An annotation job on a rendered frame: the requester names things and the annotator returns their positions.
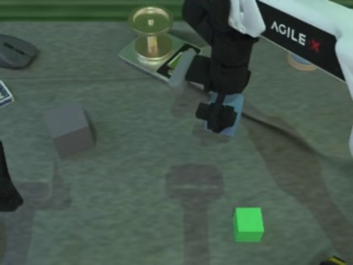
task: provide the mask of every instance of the green background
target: green background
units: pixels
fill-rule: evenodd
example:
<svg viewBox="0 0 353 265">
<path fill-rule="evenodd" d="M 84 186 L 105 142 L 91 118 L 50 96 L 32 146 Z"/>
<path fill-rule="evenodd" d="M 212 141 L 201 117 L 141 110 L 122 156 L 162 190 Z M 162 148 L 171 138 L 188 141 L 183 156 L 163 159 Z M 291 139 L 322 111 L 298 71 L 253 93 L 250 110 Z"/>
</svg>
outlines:
<svg viewBox="0 0 353 265">
<path fill-rule="evenodd" d="M 0 20 L 125 20 L 136 7 L 158 4 L 171 10 L 178 20 L 183 0 L 1 0 Z M 336 0 L 353 7 L 353 0 Z"/>
</svg>

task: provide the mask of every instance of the gray cube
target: gray cube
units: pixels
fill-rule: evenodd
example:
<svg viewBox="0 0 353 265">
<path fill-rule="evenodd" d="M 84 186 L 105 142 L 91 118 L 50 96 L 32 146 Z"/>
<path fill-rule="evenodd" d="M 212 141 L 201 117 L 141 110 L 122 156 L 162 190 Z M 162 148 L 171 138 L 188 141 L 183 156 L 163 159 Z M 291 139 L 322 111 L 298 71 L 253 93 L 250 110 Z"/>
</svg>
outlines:
<svg viewBox="0 0 353 265">
<path fill-rule="evenodd" d="M 70 103 L 45 114 L 55 148 L 61 158 L 91 149 L 94 139 L 83 107 Z"/>
</svg>

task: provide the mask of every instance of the gray tabletop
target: gray tabletop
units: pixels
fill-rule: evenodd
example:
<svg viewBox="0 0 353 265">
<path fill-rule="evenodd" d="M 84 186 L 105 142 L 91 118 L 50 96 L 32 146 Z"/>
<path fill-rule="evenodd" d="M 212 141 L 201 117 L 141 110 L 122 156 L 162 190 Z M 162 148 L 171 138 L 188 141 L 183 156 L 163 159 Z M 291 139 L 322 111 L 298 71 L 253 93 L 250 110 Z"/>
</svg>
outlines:
<svg viewBox="0 0 353 265">
<path fill-rule="evenodd" d="M 353 261 L 353 103 L 345 84 L 292 69 L 286 52 L 262 40 L 237 136 L 225 139 L 195 119 L 207 100 L 200 90 L 175 96 L 118 58 L 135 37 L 125 23 L 1 30 L 41 51 L 27 70 L 0 70 L 16 99 L 0 110 L 0 139 L 26 201 L 0 215 L 3 264 L 315 265 L 334 254 Z M 201 43 L 185 24 L 172 33 Z M 60 161 L 43 115 L 68 102 L 85 107 L 97 145 Z M 171 174 L 206 176 L 223 190 L 207 214 L 200 206 L 183 219 L 185 198 L 169 197 Z M 241 206 L 262 207 L 261 243 L 234 242 L 232 214 Z"/>
</svg>

